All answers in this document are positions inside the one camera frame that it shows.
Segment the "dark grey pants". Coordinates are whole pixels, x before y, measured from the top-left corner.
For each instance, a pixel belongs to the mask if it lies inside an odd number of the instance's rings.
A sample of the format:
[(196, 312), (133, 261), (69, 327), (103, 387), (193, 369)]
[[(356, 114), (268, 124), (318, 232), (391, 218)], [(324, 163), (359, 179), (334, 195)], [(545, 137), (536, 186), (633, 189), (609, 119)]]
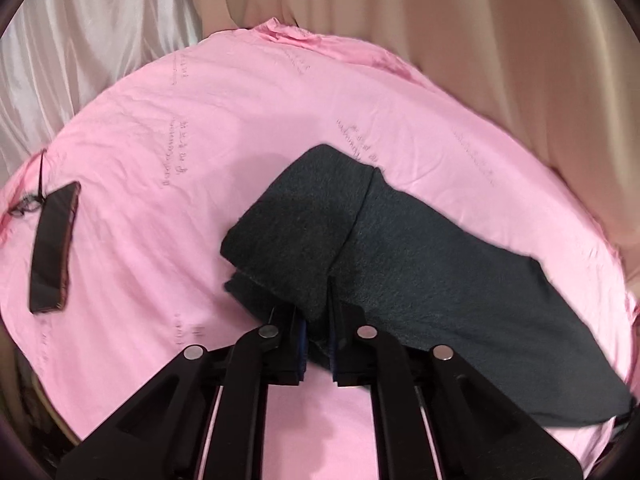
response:
[(329, 145), (296, 159), (221, 243), (228, 293), (258, 318), (303, 313), (318, 356), (329, 294), (409, 347), (446, 344), (547, 427), (626, 414), (634, 398), (540, 263), (465, 232)]

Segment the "black smartphone with brown case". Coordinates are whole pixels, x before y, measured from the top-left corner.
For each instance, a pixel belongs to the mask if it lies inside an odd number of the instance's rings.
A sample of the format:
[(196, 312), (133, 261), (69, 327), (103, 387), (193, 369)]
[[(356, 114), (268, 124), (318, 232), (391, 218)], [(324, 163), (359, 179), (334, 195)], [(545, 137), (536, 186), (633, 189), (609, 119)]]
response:
[(70, 245), (81, 184), (70, 182), (44, 200), (36, 229), (29, 279), (29, 311), (43, 314), (66, 306), (70, 272)]

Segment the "pink bed sheet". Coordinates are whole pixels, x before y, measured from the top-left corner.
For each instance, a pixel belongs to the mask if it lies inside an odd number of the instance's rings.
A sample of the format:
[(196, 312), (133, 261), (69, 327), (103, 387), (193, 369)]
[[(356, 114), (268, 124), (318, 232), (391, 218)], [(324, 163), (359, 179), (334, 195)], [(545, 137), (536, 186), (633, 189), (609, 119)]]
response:
[(254, 320), (225, 291), (224, 234), (330, 144), (492, 244), (536, 258), (623, 376), (638, 306), (600, 226), (512, 136), (366, 42), (269, 21), (218, 32), (104, 91), (1, 192), (81, 185), (64, 309), (28, 307), (36, 212), (1, 220), (1, 317), (84, 438), (188, 344)]

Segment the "beige curtain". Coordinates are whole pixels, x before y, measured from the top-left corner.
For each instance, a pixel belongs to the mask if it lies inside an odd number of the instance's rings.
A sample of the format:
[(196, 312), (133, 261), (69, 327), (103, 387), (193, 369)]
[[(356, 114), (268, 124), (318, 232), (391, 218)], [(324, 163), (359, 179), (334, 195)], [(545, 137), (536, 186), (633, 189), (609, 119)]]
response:
[(639, 0), (194, 0), (393, 51), (557, 171), (639, 281)]

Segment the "white satin curtain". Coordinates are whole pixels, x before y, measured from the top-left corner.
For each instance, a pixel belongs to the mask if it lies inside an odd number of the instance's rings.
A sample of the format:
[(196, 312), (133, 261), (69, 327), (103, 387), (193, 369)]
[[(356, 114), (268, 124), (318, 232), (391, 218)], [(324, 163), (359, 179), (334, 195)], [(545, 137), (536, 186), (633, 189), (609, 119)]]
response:
[(196, 44), (192, 0), (24, 0), (1, 36), (1, 177), (122, 77)]

